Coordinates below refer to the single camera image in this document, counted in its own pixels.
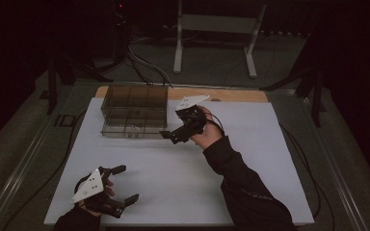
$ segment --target dark background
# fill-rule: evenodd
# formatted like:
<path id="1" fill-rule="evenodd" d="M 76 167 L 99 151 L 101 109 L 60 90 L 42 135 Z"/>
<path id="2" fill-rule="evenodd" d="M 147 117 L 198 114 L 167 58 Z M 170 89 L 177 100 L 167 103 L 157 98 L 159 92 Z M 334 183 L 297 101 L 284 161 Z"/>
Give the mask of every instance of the dark background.
<path id="1" fill-rule="evenodd" d="M 134 35 L 172 36 L 164 26 L 176 23 L 176 1 L 120 2 Z M 184 9 L 250 13 L 249 7 L 230 7 L 231 2 L 189 0 Z M 34 82 L 47 69 L 53 47 L 86 64 L 92 56 L 110 56 L 113 25 L 107 4 L 107 0 L 0 1 L 0 129 L 35 90 Z M 261 30 L 265 35 L 307 37 L 292 74 L 306 66 L 325 66 L 325 87 L 370 165 L 370 1 L 268 1 Z"/>

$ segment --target black cable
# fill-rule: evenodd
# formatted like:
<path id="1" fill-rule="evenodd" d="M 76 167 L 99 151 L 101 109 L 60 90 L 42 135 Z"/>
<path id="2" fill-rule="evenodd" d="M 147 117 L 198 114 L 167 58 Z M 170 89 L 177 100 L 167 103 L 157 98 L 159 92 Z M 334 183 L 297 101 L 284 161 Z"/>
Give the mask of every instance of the black cable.
<path id="1" fill-rule="evenodd" d="M 279 126 L 287 134 L 287 137 L 289 138 L 289 140 L 293 143 L 293 146 L 294 146 L 296 152 L 298 153 L 298 155 L 300 157 L 300 160 L 302 161 L 305 169 L 307 170 L 308 175 L 310 176 L 311 181 L 312 181 L 312 183 L 314 185 L 314 188 L 315 188 L 315 190 L 317 192 L 318 207 L 317 207 L 317 210 L 316 210 L 315 214 L 313 215 L 313 217 L 316 218 L 318 216 L 319 212 L 320 212 L 320 209 L 321 209 L 321 198 L 320 198 L 320 194 L 319 193 L 321 193 L 323 195 L 323 197 L 326 199 L 327 205 L 329 206 L 330 213 L 331 213 L 331 225 L 332 225 L 331 230 L 334 231 L 335 230 L 335 216 L 334 216 L 332 207 L 331 207 L 330 202 L 329 202 L 326 194 L 324 193 L 323 189 L 318 184 L 318 182 L 315 180 L 315 178 L 314 178 L 314 176 L 313 176 L 313 174 L 311 172 L 311 168 L 309 166 L 308 159 L 305 156 L 305 153 L 303 151 L 303 148 L 300 146 L 300 144 L 297 142 L 296 138 L 293 136 L 293 134 L 291 134 L 291 132 L 289 132 L 283 125 L 280 124 Z"/>
<path id="2" fill-rule="evenodd" d="M 207 46 L 211 46 L 211 45 L 223 46 L 223 45 L 226 45 L 227 43 L 237 41 L 237 39 L 239 37 L 241 37 L 240 34 L 236 34 L 236 33 L 226 33 L 226 32 L 220 33 L 220 32 L 217 32 L 216 33 L 217 35 L 219 35 L 219 34 L 227 35 L 227 38 L 225 38 L 223 40 L 217 40 L 217 39 L 214 39 L 214 38 L 209 36 L 209 35 L 213 35 L 213 34 L 214 34 L 213 32 L 200 32 L 200 33 L 197 34 L 196 37 L 194 37 L 192 39 L 188 39 L 188 41 L 193 42 L 195 44 L 205 44 Z"/>
<path id="3" fill-rule="evenodd" d="M 124 63 L 125 56 L 120 57 L 120 60 L 117 62 L 113 62 L 111 64 L 106 64 L 104 66 L 96 67 L 94 70 L 98 71 L 102 74 L 108 73 L 118 67 L 120 67 Z"/>
<path id="4" fill-rule="evenodd" d="M 210 114 L 210 113 L 205 113 L 205 114 L 211 115 L 212 117 L 216 118 L 216 120 L 218 120 L 219 124 L 217 122 L 213 121 L 213 120 L 206 119 L 206 121 L 208 123 L 211 123 L 211 124 L 215 125 L 221 131 L 221 134 L 224 137 L 225 136 L 225 130 L 224 130 L 224 127 L 223 127 L 221 121 L 213 114 Z"/>
<path id="5" fill-rule="evenodd" d="M 138 67 L 136 66 L 136 63 L 135 61 L 127 54 L 126 56 L 127 60 L 130 61 L 131 65 L 130 64 L 127 64 L 128 66 L 131 66 L 134 68 L 135 72 L 137 72 L 137 75 L 148 85 L 148 86 L 153 86 L 153 82 L 149 79 L 149 78 L 146 78 L 142 73 L 141 71 L 138 69 Z"/>
<path id="6" fill-rule="evenodd" d="M 232 69 L 230 69 L 227 73 L 226 73 L 226 76 L 224 78 L 224 81 L 222 82 L 222 87 L 224 88 L 225 87 L 225 82 L 226 82 L 226 79 L 228 77 L 228 75 L 233 71 L 235 70 L 242 62 L 243 62 L 244 59 L 242 59 L 241 61 L 239 61 L 239 63 L 237 63 L 236 66 L 234 66 Z"/>
<path id="7" fill-rule="evenodd" d="M 145 60 L 141 56 L 139 56 L 137 54 L 134 54 L 134 52 L 129 47 L 128 47 L 128 52 L 129 52 L 129 54 L 133 55 L 134 58 L 136 58 L 137 60 L 141 61 L 139 63 L 139 62 L 133 60 L 136 64 L 140 64 L 142 66 L 145 66 L 147 68 L 150 68 L 152 70 L 155 70 L 158 74 L 160 74 L 162 76 L 162 78 L 163 78 L 163 85 L 165 86 L 165 82 L 167 81 L 168 84 L 170 85 L 170 87 L 173 88 L 173 85 L 171 83 L 171 80 L 168 77 L 168 74 L 166 72 L 164 72 L 163 70 L 161 70 L 157 66 L 153 65 L 152 63 L 148 62 L 147 60 Z"/>
<path id="8" fill-rule="evenodd" d="M 275 62 L 275 57 L 276 57 L 276 45 L 278 44 L 278 37 L 279 37 L 279 36 L 280 36 L 280 35 L 279 35 L 279 34 L 277 34 L 275 44 L 273 45 L 273 56 L 272 56 L 272 60 L 270 61 L 269 66 L 267 66 L 266 71 L 264 72 L 263 81 L 266 81 L 267 73 L 269 72 L 270 68 L 273 66 L 273 63 Z"/>
<path id="9" fill-rule="evenodd" d="M 68 158 L 68 155 L 70 154 L 70 150 L 71 150 L 71 143 L 72 143 L 72 140 L 73 140 L 73 134 L 74 134 L 74 129 L 76 128 L 76 124 L 77 122 L 80 120 L 80 118 L 86 113 L 87 110 L 85 110 L 83 113 L 81 113 L 76 121 L 74 122 L 73 124 L 73 127 L 71 129 L 71 132 L 70 132 L 70 136 L 68 138 L 68 144 L 67 144 L 67 149 L 66 149 L 66 154 L 64 156 L 64 158 L 62 159 L 62 161 L 60 162 L 60 164 L 58 165 L 58 167 L 56 168 L 56 170 L 50 175 L 50 177 L 40 186 L 40 188 L 38 188 L 31 196 L 29 196 L 29 198 L 26 199 L 26 201 L 13 213 L 13 215 L 9 218 L 9 220 L 5 223 L 5 226 L 4 228 L 2 229 L 2 231 L 5 231 L 8 226 L 11 224 L 11 222 L 14 220 L 14 218 L 19 214 L 19 212 L 30 202 L 32 201 L 32 199 L 53 179 L 53 177 L 59 172 L 59 170 L 61 169 L 61 167 L 66 163 L 66 160 Z"/>

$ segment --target metal stand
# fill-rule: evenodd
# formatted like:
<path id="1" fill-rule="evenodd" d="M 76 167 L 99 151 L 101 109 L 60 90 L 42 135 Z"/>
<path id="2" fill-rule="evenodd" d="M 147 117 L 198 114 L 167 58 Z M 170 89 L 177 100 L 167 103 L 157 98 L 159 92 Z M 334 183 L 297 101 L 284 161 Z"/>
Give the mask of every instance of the metal stand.
<path id="1" fill-rule="evenodd" d="M 323 89 L 323 68 L 322 67 L 309 67 L 295 75 L 289 75 L 288 77 L 272 84 L 265 88 L 259 88 L 260 90 L 272 91 L 276 90 L 290 82 L 297 79 L 302 79 L 300 84 L 296 88 L 296 94 L 298 97 L 308 97 L 311 90 L 314 89 L 313 104 L 311 108 L 311 117 L 315 124 L 320 127 L 320 108 L 321 108 L 321 93 Z"/>
<path id="2" fill-rule="evenodd" d="M 48 86 L 49 86 L 49 107 L 47 114 L 51 115 L 57 104 L 57 87 L 56 87 L 56 73 L 59 74 L 62 82 L 66 85 L 74 84 L 75 77 L 73 76 L 70 66 L 85 72 L 92 78 L 99 82 L 112 83 L 113 80 L 104 78 L 102 75 L 98 74 L 95 70 L 80 64 L 75 59 L 70 57 L 68 54 L 56 51 L 53 49 L 48 53 Z"/>
<path id="3" fill-rule="evenodd" d="M 178 27 L 176 37 L 175 60 L 173 63 L 173 73 L 181 72 L 182 66 L 182 30 L 229 32 L 251 34 L 251 43 L 245 47 L 246 64 L 249 76 L 256 78 L 256 68 L 254 67 L 251 52 L 257 40 L 261 22 L 266 11 L 266 5 L 262 5 L 257 18 L 228 17 L 215 15 L 183 14 L 182 0 L 178 0 Z"/>

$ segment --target hand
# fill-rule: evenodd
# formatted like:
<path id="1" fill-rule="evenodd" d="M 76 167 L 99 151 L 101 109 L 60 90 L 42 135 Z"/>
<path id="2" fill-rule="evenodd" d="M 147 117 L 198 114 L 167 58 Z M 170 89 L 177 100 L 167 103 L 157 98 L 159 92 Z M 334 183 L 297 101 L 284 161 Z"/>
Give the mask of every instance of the hand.
<path id="1" fill-rule="evenodd" d="M 107 182 L 106 182 L 106 193 L 109 194 L 110 196 L 114 196 L 116 195 L 116 193 L 113 191 L 113 189 L 111 187 L 114 186 L 114 183 L 111 182 L 110 180 L 107 179 Z M 93 216 L 95 217 L 100 217 L 101 216 L 101 213 L 98 213 L 98 212 L 94 212 L 94 211 L 91 211 L 89 209 L 86 208 L 86 205 L 85 205 L 85 201 L 84 200 L 81 200 L 79 202 L 79 207 L 83 210 L 86 210 L 87 212 L 89 212 L 90 214 L 92 214 Z"/>
<path id="2" fill-rule="evenodd" d="M 205 116 L 208 120 L 213 120 L 211 112 L 205 107 L 198 106 L 205 113 Z M 222 137 L 222 133 L 217 126 L 207 122 L 205 128 L 203 129 L 202 134 L 196 134 L 191 137 L 191 140 L 194 141 L 198 146 L 205 150 L 212 143 L 216 142 Z"/>

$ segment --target wire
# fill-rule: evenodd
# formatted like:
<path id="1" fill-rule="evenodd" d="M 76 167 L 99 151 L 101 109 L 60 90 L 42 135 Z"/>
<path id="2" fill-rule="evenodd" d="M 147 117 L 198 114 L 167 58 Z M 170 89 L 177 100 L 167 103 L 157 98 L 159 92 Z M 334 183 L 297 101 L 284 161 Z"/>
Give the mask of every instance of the wire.
<path id="1" fill-rule="evenodd" d="M 226 82 L 226 79 L 228 77 L 228 75 L 233 71 L 235 70 L 242 62 L 243 62 L 244 59 L 242 59 L 241 61 L 239 61 L 239 63 L 237 63 L 236 66 L 234 66 L 232 69 L 230 69 L 227 73 L 226 73 L 226 76 L 224 78 L 224 81 L 222 82 L 222 87 L 224 88 L 225 87 L 225 82 Z"/>
<path id="2" fill-rule="evenodd" d="M 317 205 L 317 209 L 316 209 L 316 212 L 314 213 L 313 217 L 314 218 L 317 218 L 317 216 L 319 215 L 319 212 L 321 210 L 321 197 L 320 197 L 320 193 L 323 195 L 323 197 L 326 199 L 326 202 L 327 202 L 327 205 L 329 206 L 329 209 L 330 209 L 330 213 L 331 213 L 331 225 L 332 225 L 332 228 L 331 230 L 334 231 L 335 230 L 335 216 L 334 216 L 334 213 L 333 213 L 333 210 L 332 210 L 332 207 L 330 205 L 330 202 L 326 196 L 326 194 L 324 193 L 323 189 L 321 188 L 321 186 L 318 184 L 318 182 L 315 180 L 312 172 L 311 172 L 311 168 L 309 166 L 309 163 L 308 163 L 308 159 L 306 158 L 305 156 L 305 153 L 303 151 L 303 148 L 300 146 L 300 144 L 297 142 L 296 138 L 293 136 L 293 134 L 291 134 L 290 131 L 288 131 L 283 125 L 279 124 L 279 126 L 281 127 L 281 129 L 285 132 L 285 134 L 287 135 L 287 137 L 289 138 L 289 140 L 293 143 L 293 146 L 297 152 L 297 154 L 299 155 L 300 157 L 300 160 L 302 161 L 305 169 L 307 170 L 307 173 L 308 175 L 310 176 L 311 178 L 311 181 L 313 183 L 313 186 L 315 188 L 315 191 L 317 193 L 317 199 L 318 199 L 318 205 Z"/>
<path id="3" fill-rule="evenodd" d="M 169 75 L 167 74 L 167 72 L 165 72 L 164 70 L 162 70 L 161 68 L 157 67 L 156 65 L 154 64 L 151 64 L 150 62 L 146 61 L 145 59 L 143 59 L 142 57 L 134 54 L 134 52 L 131 50 L 131 48 L 128 46 L 128 52 L 129 54 L 131 54 L 134 58 L 137 59 L 137 61 L 134 61 L 131 59 L 131 57 L 129 59 L 131 59 L 131 61 L 137 63 L 137 64 L 141 64 L 143 66 L 146 66 L 148 68 L 151 68 L 153 70 L 155 70 L 158 74 L 160 74 L 162 77 L 163 77 L 163 83 L 165 85 L 165 81 L 168 82 L 168 84 L 170 85 L 171 88 L 173 88 L 173 85 L 172 85 L 172 82 L 170 80 L 170 77 Z"/>
<path id="4" fill-rule="evenodd" d="M 131 40 L 130 43 L 137 43 L 137 42 L 140 42 L 140 41 L 144 41 L 144 40 L 149 40 L 149 39 L 154 39 L 153 37 L 142 37 L 142 38 L 137 38 L 136 40 Z"/>
<path id="5" fill-rule="evenodd" d="M 200 34 L 200 31 L 197 31 L 193 36 L 191 36 L 189 38 L 181 38 L 181 40 L 183 40 L 183 41 L 192 40 L 192 39 L 196 38 L 199 34 Z"/>
<path id="6" fill-rule="evenodd" d="M 278 38 L 280 37 L 280 34 L 277 34 L 275 44 L 273 45 L 273 56 L 272 60 L 270 61 L 269 66 L 267 66 L 266 71 L 264 72 L 263 81 L 266 81 L 267 73 L 269 72 L 270 68 L 273 66 L 275 62 L 276 57 L 276 45 L 278 44 Z"/>
<path id="7" fill-rule="evenodd" d="M 227 38 L 223 38 L 221 40 L 215 39 L 213 35 L 227 35 Z M 199 32 L 194 37 L 189 38 L 190 42 L 196 44 L 205 44 L 205 45 L 215 45 L 215 46 L 222 46 L 226 45 L 227 43 L 231 43 L 233 41 L 237 41 L 238 38 L 241 37 L 241 34 L 236 33 L 213 33 L 213 32 Z"/>
<path id="8" fill-rule="evenodd" d="M 141 71 L 138 69 L 138 67 L 137 67 L 137 65 L 136 65 L 136 63 L 135 63 L 135 61 L 133 61 L 133 59 L 129 56 L 129 55 L 127 55 L 126 56 L 127 57 L 127 59 L 131 62 L 131 64 L 127 64 L 127 63 L 125 63 L 125 64 L 127 64 L 128 66 L 131 66 L 131 67 L 133 67 L 134 68 L 134 70 L 137 72 L 137 75 L 148 85 L 148 86 L 153 86 L 154 85 L 154 83 L 152 82 L 152 80 L 150 80 L 149 78 L 147 78 L 147 77 L 145 77 L 142 73 L 141 73 Z"/>
<path id="9" fill-rule="evenodd" d="M 69 138 L 68 138 L 68 143 L 67 143 L 67 149 L 66 149 L 66 154 L 64 156 L 64 158 L 62 159 L 62 161 L 60 162 L 60 164 L 58 165 L 58 167 L 56 168 L 56 170 L 50 175 L 50 177 L 40 186 L 40 188 L 38 188 L 31 196 L 29 196 L 29 198 L 26 199 L 26 201 L 13 213 L 13 215 L 8 219 L 8 221 L 5 223 L 5 226 L 4 228 L 2 229 L 2 231 L 5 231 L 8 226 L 11 224 L 11 222 L 14 220 L 14 218 L 19 214 L 19 212 L 30 202 L 32 201 L 32 199 L 53 179 L 53 177 L 59 172 L 59 170 L 61 169 L 61 167 L 66 163 L 66 160 L 68 158 L 68 155 L 70 154 L 70 150 L 71 150 L 71 143 L 72 143 L 72 140 L 73 140 L 73 134 L 74 134 L 74 129 L 76 128 L 76 124 L 77 122 L 81 119 L 81 117 L 83 117 L 83 115 L 86 113 L 87 110 L 85 110 L 83 113 L 81 113 L 76 121 L 74 122 L 73 124 L 73 127 L 71 129 L 71 132 L 70 132 L 70 135 L 69 135 Z"/>
<path id="10" fill-rule="evenodd" d="M 213 115 L 213 114 L 210 114 L 210 113 L 205 113 L 205 114 L 207 114 L 207 115 L 211 115 L 211 116 L 212 116 L 212 117 L 214 117 L 216 120 L 218 120 L 219 124 L 218 124 L 217 122 L 213 121 L 213 120 L 206 119 L 206 121 L 207 121 L 207 122 L 209 122 L 209 123 L 211 123 L 211 124 L 215 125 L 215 126 L 216 126 L 220 131 L 221 131 L 221 134 L 222 134 L 222 136 L 224 137 L 224 136 L 225 136 L 225 130 L 224 130 L 224 127 L 223 127 L 223 125 L 222 125 L 221 121 L 220 121 L 220 120 L 219 120 L 215 115 Z"/>

